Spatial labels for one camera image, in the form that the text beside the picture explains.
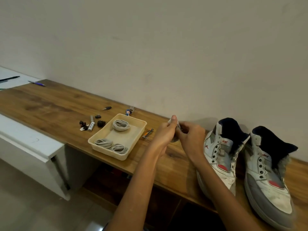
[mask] white sneaker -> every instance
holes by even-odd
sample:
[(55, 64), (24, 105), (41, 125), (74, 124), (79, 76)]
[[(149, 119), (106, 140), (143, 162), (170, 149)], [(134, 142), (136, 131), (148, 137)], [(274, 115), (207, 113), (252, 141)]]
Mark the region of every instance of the white sneaker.
[[(210, 131), (204, 141), (204, 155), (215, 173), (226, 187), (235, 195), (235, 166), (238, 153), (249, 140), (249, 134), (244, 133), (233, 118), (220, 120)], [(205, 184), (197, 171), (199, 186), (208, 197)]]
[(250, 135), (245, 147), (244, 182), (250, 205), (271, 226), (291, 230), (295, 211), (284, 175), (289, 153), (297, 147), (263, 126), (254, 128)]

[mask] forearm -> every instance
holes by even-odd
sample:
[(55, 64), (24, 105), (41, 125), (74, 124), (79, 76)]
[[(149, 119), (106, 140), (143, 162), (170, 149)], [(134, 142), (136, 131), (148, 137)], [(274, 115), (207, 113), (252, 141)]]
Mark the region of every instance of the forearm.
[(204, 158), (195, 165), (226, 229), (260, 231), (260, 227), (227, 189), (207, 160)]
[(149, 145), (106, 230), (142, 230), (156, 173), (159, 149)]

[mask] wooden countertop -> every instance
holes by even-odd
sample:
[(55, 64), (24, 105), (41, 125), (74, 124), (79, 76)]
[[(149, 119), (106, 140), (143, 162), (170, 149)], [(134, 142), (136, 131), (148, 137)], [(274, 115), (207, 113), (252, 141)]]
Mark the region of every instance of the wooden countertop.
[[(92, 132), (79, 131), (79, 121), (90, 123), (90, 115), (100, 114), (101, 120), (110, 121), (116, 114), (125, 113), (128, 105), (120, 104), (78, 89), (49, 80), (42, 80), (46, 87), (26, 84), (0, 92), (0, 113), (36, 129), (58, 141), (68, 144), (96, 159), (112, 165), (124, 172), (133, 174), (141, 155), (149, 140), (140, 138), (125, 161), (92, 150), (87, 140), (100, 128), (95, 126)], [(102, 111), (106, 106), (112, 109)], [(136, 109), (133, 117), (148, 123), (147, 129), (156, 130), (160, 123), (168, 119), (156, 114)], [(243, 160), (237, 163), (237, 199), (251, 213), (244, 194)], [(287, 186), (291, 192), (297, 209), (298, 230), (308, 230), (308, 164), (293, 160), (287, 167)], [(166, 155), (157, 165), (155, 185), (168, 190), (188, 201), (206, 209), (215, 211), (212, 203), (199, 189), (196, 171), (188, 161), (180, 142), (168, 145)], [(274, 230), (264, 222), (255, 218), (266, 230)]]

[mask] floor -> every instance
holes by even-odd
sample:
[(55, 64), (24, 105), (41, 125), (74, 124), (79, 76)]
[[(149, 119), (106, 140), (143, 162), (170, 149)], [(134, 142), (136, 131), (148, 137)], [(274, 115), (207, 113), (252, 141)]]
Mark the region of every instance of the floor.
[(0, 230), (102, 231), (111, 217), (80, 193), (66, 201), (0, 160)]

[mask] plastic tray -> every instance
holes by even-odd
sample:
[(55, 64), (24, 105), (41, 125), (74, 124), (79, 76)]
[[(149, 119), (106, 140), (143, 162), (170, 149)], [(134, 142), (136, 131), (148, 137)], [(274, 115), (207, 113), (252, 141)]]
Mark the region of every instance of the plastic tray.
[[(130, 128), (126, 131), (115, 130), (112, 126), (115, 120), (127, 121), (130, 125)], [(98, 131), (90, 139), (88, 139), (88, 143), (91, 144), (92, 148), (96, 151), (112, 156), (119, 160), (125, 160), (135, 146), (135, 144), (137, 143), (140, 136), (143, 134), (146, 125), (146, 121), (126, 116), (124, 114), (117, 114), (100, 131)], [(125, 154), (119, 154), (104, 147), (98, 146), (94, 143), (98, 139), (112, 140), (113, 144), (122, 144), (123, 146), (128, 148), (128, 151)]]

